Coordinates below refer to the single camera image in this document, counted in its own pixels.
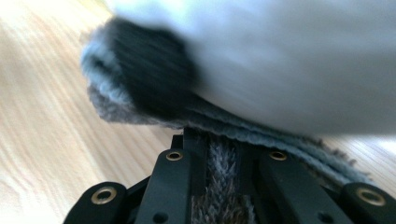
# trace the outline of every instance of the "wood grain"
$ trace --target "wood grain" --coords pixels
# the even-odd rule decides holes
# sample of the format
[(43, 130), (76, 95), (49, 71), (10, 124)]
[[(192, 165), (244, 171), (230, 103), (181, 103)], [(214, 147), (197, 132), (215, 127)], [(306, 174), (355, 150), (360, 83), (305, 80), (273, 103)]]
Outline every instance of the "wood grain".
[[(87, 188), (151, 173), (179, 131), (100, 120), (78, 67), (94, 0), (0, 1), (0, 223), (61, 223)], [(327, 137), (396, 196), (396, 138)]]

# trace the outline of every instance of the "folded cloth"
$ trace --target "folded cloth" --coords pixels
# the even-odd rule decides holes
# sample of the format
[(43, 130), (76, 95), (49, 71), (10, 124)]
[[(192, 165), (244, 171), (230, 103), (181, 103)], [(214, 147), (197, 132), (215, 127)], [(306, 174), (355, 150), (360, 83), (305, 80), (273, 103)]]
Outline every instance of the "folded cloth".
[[(98, 28), (82, 52), (81, 67), (83, 74), (89, 80), (90, 99), (102, 119), (131, 124), (157, 124), (174, 129), (190, 127), (213, 133), (208, 171), (213, 176), (222, 178), (220, 183), (223, 185), (231, 185), (228, 187), (228, 191), (226, 190), (230, 197), (233, 192), (233, 169), (235, 169), (233, 164), (237, 157), (234, 155), (235, 152), (226, 146), (232, 145), (233, 141), (285, 150), (300, 161), (320, 184), (334, 190), (339, 190), (350, 182), (373, 184), (366, 174), (354, 169), (347, 156), (340, 151), (332, 150), (320, 141), (308, 137), (282, 133), (240, 119), (199, 97), (192, 97), (191, 101), (193, 102), (187, 104), (183, 113), (180, 113), (176, 119), (162, 119), (139, 110), (134, 104), (134, 97), (129, 94), (125, 83), (122, 82), (125, 74), (123, 74), (120, 65), (125, 62), (122, 62), (118, 55), (125, 54), (127, 49), (117, 47), (120, 43), (115, 45), (116, 41), (128, 41), (128, 39), (120, 38), (120, 35), (123, 35), (121, 27), (124, 27), (125, 22), (128, 21), (116, 18)], [(226, 172), (228, 175), (219, 177), (219, 169), (225, 169), (224, 167), (230, 169), (229, 172)], [(254, 214), (252, 214), (249, 199), (239, 198), (238, 200), (230, 199), (227, 202), (224, 200), (219, 202), (220, 198), (214, 195), (217, 195), (219, 189), (225, 186), (216, 186), (219, 184), (216, 181), (213, 183), (213, 185), (209, 185), (212, 187), (208, 188), (206, 198), (193, 200), (195, 202), (193, 208), (197, 209), (192, 213), (196, 223), (236, 221), (241, 217), (245, 219), (246, 223), (254, 223)], [(208, 200), (217, 201), (217, 205), (223, 204), (227, 209), (225, 207), (222, 209), (221, 206), (211, 206)], [(205, 211), (210, 211), (208, 213), (212, 215), (204, 216)]]

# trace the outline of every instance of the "screw hole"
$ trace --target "screw hole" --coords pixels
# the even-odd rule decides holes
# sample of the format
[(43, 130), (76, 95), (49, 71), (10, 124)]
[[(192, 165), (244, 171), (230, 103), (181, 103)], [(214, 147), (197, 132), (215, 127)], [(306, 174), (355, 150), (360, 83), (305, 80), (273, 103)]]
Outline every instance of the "screw hole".
[(91, 197), (94, 204), (105, 204), (111, 202), (117, 195), (117, 191), (113, 187), (103, 187), (97, 190)]
[(384, 206), (386, 204), (384, 197), (373, 190), (359, 188), (356, 193), (361, 200), (371, 205)]
[(285, 161), (288, 156), (283, 152), (273, 151), (270, 153), (270, 157), (276, 161)]
[(168, 159), (169, 161), (179, 161), (181, 160), (181, 158), (183, 158), (183, 154), (177, 151), (170, 152), (166, 155), (166, 159)]
[(168, 220), (168, 215), (166, 213), (157, 213), (157, 214), (154, 215), (152, 220), (155, 223), (164, 223), (164, 222), (166, 222)]
[(325, 212), (318, 212), (318, 219), (323, 222), (323, 223), (333, 223), (334, 220), (332, 219), (332, 216)]

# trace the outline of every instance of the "black metal bracket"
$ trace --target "black metal bracket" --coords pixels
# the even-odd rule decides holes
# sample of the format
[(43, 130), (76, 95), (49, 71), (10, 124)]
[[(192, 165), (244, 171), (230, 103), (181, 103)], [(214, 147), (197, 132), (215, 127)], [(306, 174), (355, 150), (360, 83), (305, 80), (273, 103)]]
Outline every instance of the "black metal bracket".
[[(205, 133), (185, 129), (158, 157), (152, 175), (133, 187), (105, 182), (91, 187), (65, 224), (191, 223), (191, 196), (205, 193)], [(257, 223), (396, 223), (396, 201), (363, 183), (341, 192), (321, 187), (287, 152), (244, 145), (239, 190), (250, 195)]]

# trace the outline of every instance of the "light wood surface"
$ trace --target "light wood surface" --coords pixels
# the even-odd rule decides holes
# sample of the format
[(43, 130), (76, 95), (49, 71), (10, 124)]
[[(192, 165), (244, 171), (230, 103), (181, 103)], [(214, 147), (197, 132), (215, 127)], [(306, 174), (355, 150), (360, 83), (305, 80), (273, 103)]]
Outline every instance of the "light wood surface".
[[(94, 0), (0, 0), (0, 223), (61, 223), (103, 181), (130, 187), (179, 131), (98, 118), (78, 60)], [(396, 196), (396, 137), (327, 137)]]

